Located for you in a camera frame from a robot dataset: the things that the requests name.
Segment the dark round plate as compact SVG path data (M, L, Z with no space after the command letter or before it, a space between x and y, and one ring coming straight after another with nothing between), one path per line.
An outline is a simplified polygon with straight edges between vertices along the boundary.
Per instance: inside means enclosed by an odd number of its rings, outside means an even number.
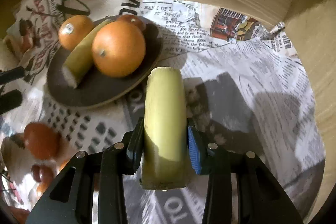
M50 96L61 105L88 109L135 88L162 50L158 26L136 16L112 16L73 50L60 47L47 72Z

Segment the orange with Dole sticker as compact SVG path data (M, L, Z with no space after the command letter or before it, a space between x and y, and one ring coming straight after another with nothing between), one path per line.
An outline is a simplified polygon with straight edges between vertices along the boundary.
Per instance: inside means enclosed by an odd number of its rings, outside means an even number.
M58 36L63 48L72 51L94 29L95 25L85 15L68 18L59 28Z

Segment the newspaper print cloth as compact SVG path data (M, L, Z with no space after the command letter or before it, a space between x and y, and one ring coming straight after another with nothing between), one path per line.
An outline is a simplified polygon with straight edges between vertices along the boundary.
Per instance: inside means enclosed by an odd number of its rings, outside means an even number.
M181 71L187 114L196 127L229 151L257 153L307 218L321 185L325 147L306 71L283 23L271 31L256 23L242 41L218 39L210 30L216 13L234 30L248 22L231 10L178 0L142 0L137 15L158 26L163 39L158 66ZM30 175L35 159L16 139L25 125L43 122L61 133L67 158L120 141L145 110L145 80L101 106L61 105L47 88L49 66L32 85L21 79L5 86L6 92L20 90L23 102L1 116L1 198L25 210L35 205L38 186Z

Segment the small mandarin back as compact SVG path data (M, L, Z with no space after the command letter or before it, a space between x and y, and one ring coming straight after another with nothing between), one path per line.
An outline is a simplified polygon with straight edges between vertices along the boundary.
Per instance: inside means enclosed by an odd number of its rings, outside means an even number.
M61 165L59 166L59 172L62 171L62 169L67 165L68 162L69 162L69 159L66 159L61 163Z

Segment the red tomato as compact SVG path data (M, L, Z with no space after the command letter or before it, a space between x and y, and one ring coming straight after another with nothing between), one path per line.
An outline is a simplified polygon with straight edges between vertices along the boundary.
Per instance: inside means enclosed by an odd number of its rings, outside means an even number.
M142 32L145 30L145 23L136 15L120 15L116 21L123 21L137 26Z
M44 123L29 123L24 129L23 139L25 148L38 160L56 158L60 150L60 134Z

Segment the small mandarin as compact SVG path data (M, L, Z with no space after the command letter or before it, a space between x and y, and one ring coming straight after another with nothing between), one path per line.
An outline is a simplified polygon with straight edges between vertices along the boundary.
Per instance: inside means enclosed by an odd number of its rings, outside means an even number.
M68 162L69 162L69 159L66 159L61 163L61 165L59 166L59 172L62 171L62 169L67 165Z
M40 182L39 185L37 186L36 193L37 197L40 198L43 193L47 190L49 187L50 183L49 182Z

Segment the dark red grapes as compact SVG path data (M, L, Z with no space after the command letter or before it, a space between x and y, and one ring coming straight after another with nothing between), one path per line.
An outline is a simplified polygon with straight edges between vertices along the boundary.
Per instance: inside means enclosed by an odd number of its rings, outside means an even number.
M53 170L46 165L36 165L31 167L31 174L36 182L49 184L54 179Z

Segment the large orange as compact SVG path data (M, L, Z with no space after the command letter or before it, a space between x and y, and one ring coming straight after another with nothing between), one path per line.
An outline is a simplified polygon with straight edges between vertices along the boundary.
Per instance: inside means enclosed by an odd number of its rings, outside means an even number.
M145 52L142 31L123 21L107 24L97 33L92 44L93 61L97 69L113 78L133 73L141 65Z

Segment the small mandarin front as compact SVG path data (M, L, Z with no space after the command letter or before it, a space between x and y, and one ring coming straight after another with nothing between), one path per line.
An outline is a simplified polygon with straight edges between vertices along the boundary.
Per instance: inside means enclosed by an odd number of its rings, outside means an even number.
M40 198L43 193L47 190L49 187L50 183L49 182L40 182L39 185L37 186L36 193L37 197Z

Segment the yellow banana piece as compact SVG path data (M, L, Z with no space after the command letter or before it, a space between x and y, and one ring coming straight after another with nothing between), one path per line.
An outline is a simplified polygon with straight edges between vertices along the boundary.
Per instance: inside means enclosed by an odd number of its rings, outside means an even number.
M84 75L92 66L93 41L97 33L111 22L111 19L106 19L102 23L98 24L86 37L81 40L81 42L64 61L62 65L62 74L69 87L76 89Z
M186 183L187 117L180 70L159 67L146 86L142 187L183 188Z

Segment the printed canvas tote bag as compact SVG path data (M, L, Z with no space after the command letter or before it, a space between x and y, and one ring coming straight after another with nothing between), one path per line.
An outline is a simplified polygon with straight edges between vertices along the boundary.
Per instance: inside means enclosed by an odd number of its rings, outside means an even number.
M22 0L15 23L7 29L12 50L25 69L23 80L32 85L58 50L58 31L75 15L96 20L138 14L142 0Z

